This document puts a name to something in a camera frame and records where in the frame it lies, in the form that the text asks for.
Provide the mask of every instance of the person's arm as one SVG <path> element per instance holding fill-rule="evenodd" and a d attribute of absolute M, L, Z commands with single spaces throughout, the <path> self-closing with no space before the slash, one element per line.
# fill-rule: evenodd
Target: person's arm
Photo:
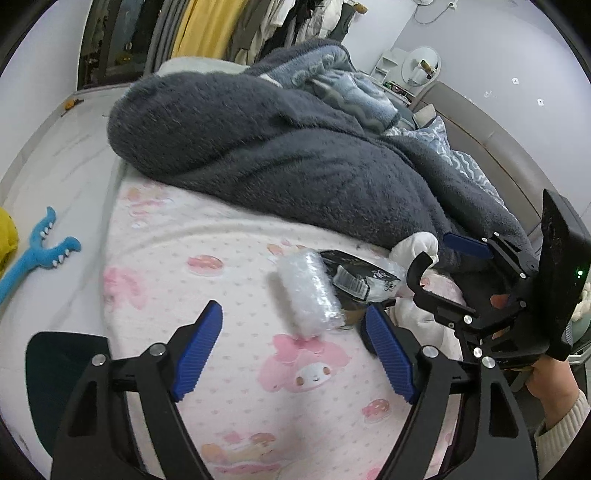
<path fill-rule="evenodd" d="M 544 478 L 569 448 L 591 408 L 568 362 L 541 357 L 527 387 L 541 401 L 545 413 L 545 422 L 534 436 L 540 478 Z"/>

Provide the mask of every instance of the wire cable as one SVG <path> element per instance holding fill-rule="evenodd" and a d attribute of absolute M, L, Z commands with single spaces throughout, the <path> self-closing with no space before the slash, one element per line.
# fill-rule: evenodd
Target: wire cable
<path fill-rule="evenodd" d="M 451 2 L 449 2 L 449 3 L 447 4 L 447 7 L 445 7 L 445 10 L 443 10 L 443 12 L 441 12 L 441 13 L 440 13 L 438 16 L 436 16 L 436 17 L 435 17 L 433 20 L 431 20 L 431 21 L 429 21 L 429 22 L 419 22 L 419 20 L 417 20 L 417 12 L 418 12 L 418 9 L 419 9 L 419 8 L 421 8 L 421 7 L 423 7 L 423 8 L 425 8 L 425 7 L 428 7 L 428 5 L 417 5 L 417 7 L 416 7 L 416 9 L 415 9 L 415 11 L 414 11 L 414 13 L 413 13 L 413 20 L 414 20 L 416 23 L 418 23 L 419 25 L 431 25 L 432 23 L 435 23 L 437 20 L 439 20 L 439 18 L 440 18 L 440 17 L 441 17 L 441 16 L 442 16 L 442 15 L 443 15 L 445 12 L 447 12 L 447 11 L 449 10 L 449 8 L 451 7 L 451 5 L 452 5 L 452 3 L 451 3 Z"/>

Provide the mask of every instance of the blue toy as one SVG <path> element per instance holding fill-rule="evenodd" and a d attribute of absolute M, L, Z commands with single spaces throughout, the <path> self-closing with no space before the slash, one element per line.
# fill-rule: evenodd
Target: blue toy
<path fill-rule="evenodd" d="M 56 268 L 63 263 L 71 252 L 79 252 L 82 248 L 80 242 L 72 237 L 67 237 L 62 243 L 53 248 L 43 248 L 43 240 L 56 222 L 56 211 L 47 207 L 47 215 L 41 222 L 33 227 L 29 237 L 29 249 L 11 267 L 0 280 L 0 303 L 2 303 L 22 278 L 37 267 L 46 269 Z"/>

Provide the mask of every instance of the gray fleece blanket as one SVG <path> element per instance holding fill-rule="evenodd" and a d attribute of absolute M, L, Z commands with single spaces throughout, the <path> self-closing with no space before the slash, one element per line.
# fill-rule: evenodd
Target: gray fleece blanket
<path fill-rule="evenodd" d="M 413 138 L 372 138 L 308 92 L 223 73 L 152 76 L 113 107 L 113 150 L 144 175 L 259 212 L 392 248 L 418 231 L 439 267 L 483 267 L 443 246 L 447 232 L 495 231 L 528 249 L 515 218 Z"/>
<path fill-rule="evenodd" d="M 333 40 L 313 39 L 278 48 L 244 72 L 312 93 L 337 110 L 353 115 L 369 132 L 383 133 L 400 119 L 398 109 L 370 78 L 357 72 L 349 52 Z"/>

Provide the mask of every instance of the pink patterned bedsheet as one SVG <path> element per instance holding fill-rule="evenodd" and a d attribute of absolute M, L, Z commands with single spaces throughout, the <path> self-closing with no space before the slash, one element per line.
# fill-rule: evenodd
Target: pink patterned bedsheet
<path fill-rule="evenodd" d="M 388 252 L 308 225 L 234 208 L 130 173 L 111 218 L 105 317 L 118 358 L 138 355 L 210 299 L 222 333 L 194 392 L 178 405 L 216 480 L 375 479 L 410 406 L 354 330 L 308 342 L 292 334 L 275 262 L 302 247 L 371 261 Z M 130 398 L 149 470 L 160 467 Z M 457 399 L 428 476 L 451 441 Z"/>

